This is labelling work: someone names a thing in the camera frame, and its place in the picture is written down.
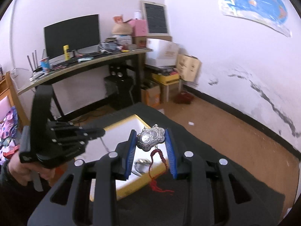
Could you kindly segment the person's left hand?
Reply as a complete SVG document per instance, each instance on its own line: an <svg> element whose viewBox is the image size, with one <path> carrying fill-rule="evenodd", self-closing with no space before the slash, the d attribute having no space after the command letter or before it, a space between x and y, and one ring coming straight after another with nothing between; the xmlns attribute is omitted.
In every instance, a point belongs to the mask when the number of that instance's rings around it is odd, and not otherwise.
<svg viewBox="0 0 301 226"><path fill-rule="evenodd" d="M22 186L26 186L29 181L32 180L31 172L35 171L40 176L50 181L55 176L55 169L47 169L39 163L21 163L19 158L19 152L16 152L8 163L8 170L16 181Z"/></svg>

